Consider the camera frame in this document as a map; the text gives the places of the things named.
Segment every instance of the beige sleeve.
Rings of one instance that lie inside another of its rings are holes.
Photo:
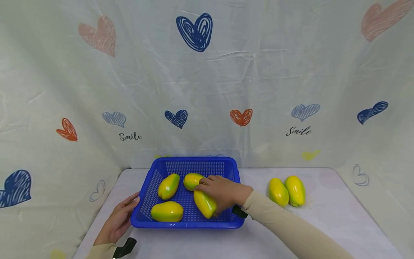
[[[85,259],[112,259],[116,247],[115,244],[94,245]]]
[[[253,191],[242,209],[278,236],[299,259],[353,259],[332,238],[263,194]]]

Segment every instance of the blue plastic basket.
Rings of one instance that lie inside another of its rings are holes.
[[[158,197],[158,186],[170,174],[180,176],[180,185],[170,199],[184,208],[180,222],[157,222],[151,217],[155,204],[165,202]],[[193,192],[184,187],[184,176],[199,173],[205,177],[221,175],[240,183],[236,161],[231,157],[161,157],[156,159],[148,171],[142,185],[141,201],[133,210],[131,224],[136,228],[239,228],[244,218],[238,217],[231,209],[223,211],[219,217],[206,219],[194,203]]]

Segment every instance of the fabric backdrop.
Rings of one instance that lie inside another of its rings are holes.
[[[208,155],[331,167],[414,257],[413,4],[1,1],[3,257],[70,258],[123,169]]]

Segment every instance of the orange heart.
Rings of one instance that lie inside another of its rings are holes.
[[[76,130],[67,118],[62,119],[63,130],[57,129],[56,132],[69,141],[77,141]]]
[[[399,22],[413,6],[414,0],[398,0],[381,11],[376,3],[366,11],[362,22],[361,32],[368,41],[373,41],[378,35]]]
[[[115,27],[111,19],[100,16],[98,19],[98,29],[87,25],[79,24],[79,35],[93,48],[115,57]]]
[[[241,114],[239,110],[232,110],[230,112],[230,118],[234,123],[241,126],[246,126],[252,119],[253,109],[247,109]]]

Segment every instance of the fake fruit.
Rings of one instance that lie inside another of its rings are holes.
[[[194,188],[199,184],[203,176],[197,173],[189,173],[184,177],[184,187],[189,191],[194,191]]]
[[[171,199],[176,194],[178,184],[180,183],[180,176],[178,174],[170,174],[162,180],[158,187],[158,197],[163,200]]]
[[[289,203],[289,193],[279,178],[272,178],[268,186],[269,198],[282,208]]]
[[[202,191],[194,191],[194,202],[201,214],[206,218],[211,218],[217,209],[216,201]]]
[[[297,176],[289,176],[285,180],[285,186],[289,192],[290,204],[300,207],[306,202],[306,191],[302,181]]]
[[[160,222],[178,222],[183,218],[184,209],[175,201],[156,204],[151,209],[151,216]]]

